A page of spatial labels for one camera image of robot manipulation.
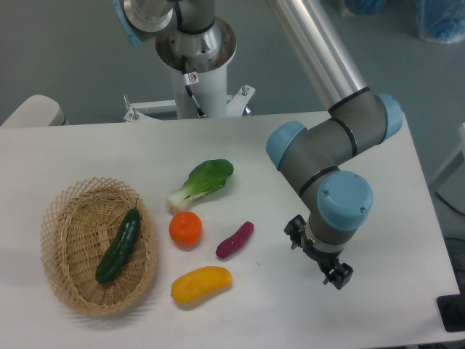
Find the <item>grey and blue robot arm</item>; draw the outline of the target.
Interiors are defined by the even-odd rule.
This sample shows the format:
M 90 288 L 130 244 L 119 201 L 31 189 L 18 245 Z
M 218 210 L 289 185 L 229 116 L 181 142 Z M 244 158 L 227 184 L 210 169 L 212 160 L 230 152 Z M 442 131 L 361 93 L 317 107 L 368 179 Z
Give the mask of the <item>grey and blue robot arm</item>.
M 340 289 L 353 270 L 339 255 L 373 203 L 370 185 L 340 166 L 397 133 L 403 111 L 392 96 L 372 93 L 319 1 L 270 1 L 269 7 L 329 113 L 311 129 L 288 122 L 267 141 L 270 160 L 310 211 L 285 232 Z M 114 1 L 113 8 L 133 44 L 155 40 L 179 119 L 243 112 L 244 103 L 226 93 L 235 35 L 213 1 Z

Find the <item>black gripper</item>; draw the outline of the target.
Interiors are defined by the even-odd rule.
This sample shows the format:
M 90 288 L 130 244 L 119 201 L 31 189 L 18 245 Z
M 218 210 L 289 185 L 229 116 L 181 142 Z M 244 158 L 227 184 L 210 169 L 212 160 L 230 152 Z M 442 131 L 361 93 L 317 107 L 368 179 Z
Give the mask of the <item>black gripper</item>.
M 329 244 L 318 238 L 312 231 L 309 222 L 298 214 L 291 219 L 284 233 L 291 241 L 291 249 L 302 248 L 306 255 L 316 261 L 325 274 L 323 283 L 333 284 L 340 290 L 351 279 L 353 268 L 339 262 L 339 255 L 345 248 L 345 243 Z

